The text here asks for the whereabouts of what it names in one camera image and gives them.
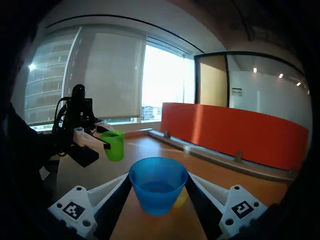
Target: table surface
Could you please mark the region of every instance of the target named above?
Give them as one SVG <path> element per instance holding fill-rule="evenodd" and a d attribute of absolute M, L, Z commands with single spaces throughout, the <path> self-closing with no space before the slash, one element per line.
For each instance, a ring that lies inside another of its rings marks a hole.
<path fill-rule="evenodd" d="M 223 188 L 239 184 L 266 206 L 279 203 L 287 191 L 284 183 L 271 182 L 229 170 L 177 150 L 148 135 L 126 138 L 124 159 L 109 161 L 97 147 L 100 158 L 82 168 L 70 157 L 61 158 L 56 200 L 76 185 L 87 190 L 104 184 L 126 172 L 136 161 L 147 157 L 166 157 L 182 163 L 189 172 Z M 131 189 L 111 239 L 206 239 L 191 199 L 184 188 L 174 207 L 163 216 L 151 216 L 139 206 Z"/>

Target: orange partition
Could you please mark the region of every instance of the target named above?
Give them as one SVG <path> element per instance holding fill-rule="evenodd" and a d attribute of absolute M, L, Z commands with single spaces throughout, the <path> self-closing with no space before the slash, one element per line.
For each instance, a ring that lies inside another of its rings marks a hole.
<path fill-rule="evenodd" d="M 235 108 L 164 103 L 161 131 L 181 140 L 286 170 L 304 159 L 308 130 L 288 120 Z"/>

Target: screw hole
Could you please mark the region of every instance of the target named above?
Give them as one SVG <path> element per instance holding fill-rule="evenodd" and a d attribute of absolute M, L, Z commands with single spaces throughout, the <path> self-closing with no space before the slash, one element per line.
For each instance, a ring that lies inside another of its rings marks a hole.
<path fill-rule="evenodd" d="M 88 221 L 88 220 L 84 220 L 82 222 L 82 224 L 85 226 L 85 227 L 90 227 L 91 223 Z"/>
<path fill-rule="evenodd" d="M 226 225 L 231 226 L 233 224 L 233 220 L 231 218 L 226 220 Z"/>

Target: white wall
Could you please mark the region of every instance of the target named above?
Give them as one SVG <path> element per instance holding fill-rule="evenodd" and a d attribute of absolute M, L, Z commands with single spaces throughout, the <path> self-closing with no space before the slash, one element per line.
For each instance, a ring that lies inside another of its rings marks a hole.
<path fill-rule="evenodd" d="M 312 109 L 307 91 L 278 76 L 231 71 L 230 107 L 260 112 L 295 122 L 312 132 Z M 242 96 L 233 96 L 232 88 L 241 88 Z"/>
<path fill-rule="evenodd" d="M 65 18 L 85 14 L 113 14 L 143 20 L 181 36 L 204 52 L 225 51 L 225 47 L 208 28 L 193 16 L 166 0 L 64 0 L 48 14 L 43 23 L 47 26 Z M 53 26 L 53 28 L 86 22 L 131 26 L 147 32 L 151 31 L 159 36 L 165 36 L 182 46 L 186 46 L 184 41 L 163 30 L 155 27 L 150 28 L 146 24 L 121 18 L 78 18 L 63 22 Z"/>

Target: black frame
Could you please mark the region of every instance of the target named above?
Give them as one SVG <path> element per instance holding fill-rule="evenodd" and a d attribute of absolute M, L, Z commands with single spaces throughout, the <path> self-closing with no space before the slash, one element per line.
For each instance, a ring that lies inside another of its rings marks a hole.
<path fill-rule="evenodd" d="M 292 63 L 283 60 L 282 58 L 278 58 L 273 55 L 269 55 L 266 53 L 261 52 L 249 52 L 249 51 L 226 51 L 226 52 L 212 52 L 212 53 L 205 53 L 205 54 L 199 54 L 194 56 L 194 73 L 195 73 L 195 104 L 200 103 L 200 96 L 199 96 L 199 89 L 200 89 L 200 78 L 199 78 L 199 58 L 201 57 L 209 57 L 209 56 L 224 56 L 225 64 L 226 64 L 226 74 L 227 74 L 227 108 L 229 107 L 229 101 L 230 101 L 230 78 L 229 78 L 229 66 L 228 66 L 228 55 L 242 55 L 242 56 L 256 56 L 256 57 L 263 57 L 263 58 L 269 58 L 271 60 L 275 60 L 278 62 L 281 62 L 283 64 L 288 65 L 289 67 L 296 70 L 299 74 L 301 74 L 304 78 L 304 72 L 297 68 Z"/>

